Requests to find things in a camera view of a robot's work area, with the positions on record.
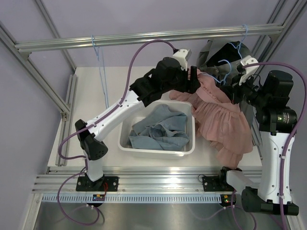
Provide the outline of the blue wire hanger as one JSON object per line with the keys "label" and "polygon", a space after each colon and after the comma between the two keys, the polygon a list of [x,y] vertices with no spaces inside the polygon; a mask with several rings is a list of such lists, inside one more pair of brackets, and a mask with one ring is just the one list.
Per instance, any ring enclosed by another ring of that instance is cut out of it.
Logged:
{"label": "blue wire hanger", "polygon": [[211,76],[216,83],[223,85],[226,84],[227,77],[232,72],[232,65],[226,59],[208,61],[207,63],[200,66],[200,70],[204,74]]}
{"label": "blue wire hanger", "polygon": [[92,47],[94,49],[97,62],[98,62],[98,68],[99,68],[99,76],[102,84],[103,89],[103,95],[105,100],[105,107],[109,107],[109,98],[108,98],[108,88],[107,88],[107,79],[106,79],[106,68],[105,68],[105,60],[104,60],[104,52],[101,47],[98,46],[95,37],[91,35],[91,42]]}
{"label": "blue wire hanger", "polygon": [[243,24],[242,26],[245,28],[245,34],[244,34],[243,38],[240,40],[240,42],[238,43],[238,45],[234,45],[232,42],[228,42],[228,44],[231,45],[237,51],[240,59],[243,58],[242,55],[241,55],[240,49],[241,49],[243,41],[246,39],[246,37],[248,35],[248,26],[246,24]]}

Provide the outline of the grey pleated skirt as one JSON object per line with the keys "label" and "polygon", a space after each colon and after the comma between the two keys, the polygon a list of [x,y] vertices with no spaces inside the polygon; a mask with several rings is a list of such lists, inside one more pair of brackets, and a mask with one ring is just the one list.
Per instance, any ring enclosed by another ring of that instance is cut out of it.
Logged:
{"label": "grey pleated skirt", "polygon": [[[196,63],[197,68],[200,70],[200,66],[208,61],[218,61],[222,59],[228,60],[232,65],[232,72],[227,77],[227,82],[225,85],[229,85],[232,78],[238,75],[236,66],[241,60],[237,51],[231,45],[229,45],[228,42],[232,42],[234,45],[238,45],[239,43],[239,41],[230,41],[227,39],[209,40],[200,50]],[[240,52],[243,58],[248,55],[252,56],[251,51],[244,44],[242,44]]]}

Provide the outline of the pink ruffled skirt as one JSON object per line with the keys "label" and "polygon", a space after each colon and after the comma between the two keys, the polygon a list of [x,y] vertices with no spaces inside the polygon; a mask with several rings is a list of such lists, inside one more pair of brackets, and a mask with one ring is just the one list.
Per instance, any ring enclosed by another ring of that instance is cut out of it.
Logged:
{"label": "pink ruffled skirt", "polygon": [[222,166],[236,169],[243,155],[253,150],[252,133],[244,113],[216,85],[211,76],[199,73],[201,86],[193,94],[171,91],[171,100],[188,102],[197,123],[196,134],[210,141]]}

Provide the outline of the blue denim skirt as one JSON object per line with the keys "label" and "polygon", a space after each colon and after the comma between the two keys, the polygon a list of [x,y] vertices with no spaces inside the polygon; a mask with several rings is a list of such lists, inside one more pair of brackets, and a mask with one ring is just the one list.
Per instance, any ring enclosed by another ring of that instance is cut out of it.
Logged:
{"label": "blue denim skirt", "polygon": [[185,132],[187,115],[159,104],[132,126],[127,145],[133,149],[180,151],[190,138]]}

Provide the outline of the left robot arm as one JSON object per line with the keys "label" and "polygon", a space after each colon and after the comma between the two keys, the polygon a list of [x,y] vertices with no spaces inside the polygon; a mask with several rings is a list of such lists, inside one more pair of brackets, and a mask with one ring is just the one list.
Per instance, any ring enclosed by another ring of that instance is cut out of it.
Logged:
{"label": "left robot arm", "polygon": [[75,129],[86,158],[87,185],[94,191],[103,187],[104,172],[100,161],[108,152],[103,140],[109,132],[130,115],[161,99],[164,93],[171,90],[194,93],[199,87],[196,66],[184,68],[175,58],[165,57],[95,119],[78,120]]}

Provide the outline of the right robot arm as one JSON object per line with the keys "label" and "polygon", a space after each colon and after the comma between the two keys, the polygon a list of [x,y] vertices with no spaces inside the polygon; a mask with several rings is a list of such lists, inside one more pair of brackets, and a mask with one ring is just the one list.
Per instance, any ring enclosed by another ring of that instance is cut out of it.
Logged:
{"label": "right robot arm", "polygon": [[293,87],[292,75],[272,70],[263,86],[253,84],[254,78],[221,90],[236,104],[245,101],[256,109],[256,120],[262,138],[262,176],[258,187],[237,168],[223,167],[216,177],[218,192],[237,191],[246,212],[296,216],[299,207],[292,202],[289,188],[291,132],[298,122],[297,114],[287,106]]}

